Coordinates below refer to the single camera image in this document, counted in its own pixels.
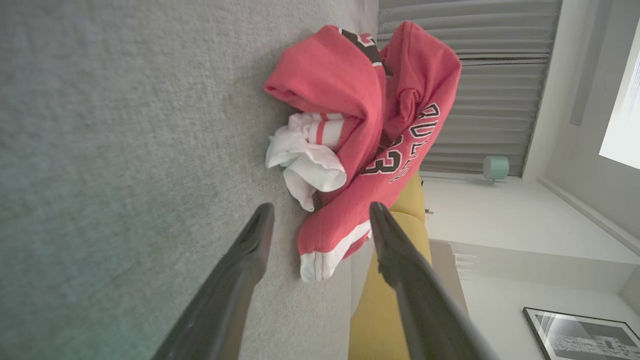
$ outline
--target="yellow sofa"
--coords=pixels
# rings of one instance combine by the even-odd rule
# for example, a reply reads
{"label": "yellow sofa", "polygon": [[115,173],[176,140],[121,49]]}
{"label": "yellow sofa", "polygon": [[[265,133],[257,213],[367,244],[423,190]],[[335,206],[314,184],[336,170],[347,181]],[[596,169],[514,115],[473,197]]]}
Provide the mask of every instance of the yellow sofa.
{"label": "yellow sofa", "polygon": [[[424,198],[418,173],[409,180],[389,210],[413,246],[431,263],[429,238],[424,227]],[[375,252],[360,303],[351,317],[349,359],[410,359],[396,292],[378,272],[378,256]]]}

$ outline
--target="picture frame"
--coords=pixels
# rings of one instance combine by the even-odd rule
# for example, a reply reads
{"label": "picture frame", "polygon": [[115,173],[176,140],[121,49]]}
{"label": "picture frame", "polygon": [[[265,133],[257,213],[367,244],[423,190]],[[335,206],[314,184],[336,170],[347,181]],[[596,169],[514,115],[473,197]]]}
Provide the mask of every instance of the picture frame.
{"label": "picture frame", "polygon": [[626,322],[525,307],[546,360],[640,360],[640,338]]}

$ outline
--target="striped fabric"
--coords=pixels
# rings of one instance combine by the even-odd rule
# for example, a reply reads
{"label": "striped fabric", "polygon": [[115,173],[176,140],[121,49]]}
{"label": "striped fabric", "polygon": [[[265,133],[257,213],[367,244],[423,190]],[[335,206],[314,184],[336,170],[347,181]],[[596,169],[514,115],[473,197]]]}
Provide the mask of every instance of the striped fabric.
{"label": "striped fabric", "polygon": [[561,0],[462,0],[380,10],[378,44],[411,20],[462,62],[456,102],[420,169],[482,173],[488,155],[521,176],[538,114]]}

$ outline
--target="white wall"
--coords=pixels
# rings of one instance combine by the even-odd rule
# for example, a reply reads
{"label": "white wall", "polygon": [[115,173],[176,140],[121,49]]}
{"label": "white wall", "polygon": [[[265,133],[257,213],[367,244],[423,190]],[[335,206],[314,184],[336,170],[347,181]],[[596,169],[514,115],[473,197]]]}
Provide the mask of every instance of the white wall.
{"label": "white wall", "polygon": [[640,257],[537,182],[423,180],[425,204],[436,212],[426,220],[434,240],[640,263]]}
{"label": "white wall", "polygon": [[617,295],[475,276],[463,281],[469,317],[503,360],[541,360],[523,307],[624,321],[640,333],[640,318]]}
{"label": "white wall", "polygon": [[629,277],[629,281],[620,292],[620,297],[640,314],[640,267]]}
{"label": "white wall", "polygon": [[571,110],[572,102],[557,110],[562,116],[561,127],[547,172],[547,177],[561,188],[636,238],[640,238],[640,170],[598,153],[639,19],[640,1],[612,3],[582,125],[569,124],[567,110]]}
{"label": "white wall", "polygon": [[619,293],[634,270],[638,268],[637,264],[583,259],[575,256],[551,255],[451,241],[448,241],[448,244],[456,254],[474,256],[474,258],[465,258],[465,261],[473,262],[473,274],[612,294]]}

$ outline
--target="red sweatshirt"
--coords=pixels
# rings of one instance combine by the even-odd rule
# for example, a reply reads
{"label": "red sweatshirt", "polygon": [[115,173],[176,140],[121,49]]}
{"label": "red sweatshirt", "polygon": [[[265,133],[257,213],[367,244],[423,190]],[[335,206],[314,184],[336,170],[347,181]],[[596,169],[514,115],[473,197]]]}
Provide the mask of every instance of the red sweatshirt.
{"label": "red sweatshirt", "polygon": [[[362,246],[371,230],[370,203],[391,206],[418,171],[460,78],[453,50],[404,22],[380,52],[393,74],[385,88],[383,67],[371,52],[375,47],[357,46],[370,38],[360,35],[352,42],[353,36],[325,26],[286,50],[265,84],[269,93],[302,111],[342,113],[345,119],[337,154],[347,182],[321,194],[323,207],[302,225],[298,249],[304,281],[329,278]],[[347,119],[353,119],[349,126]],[[380,154],[373,159],[376,150]]]}

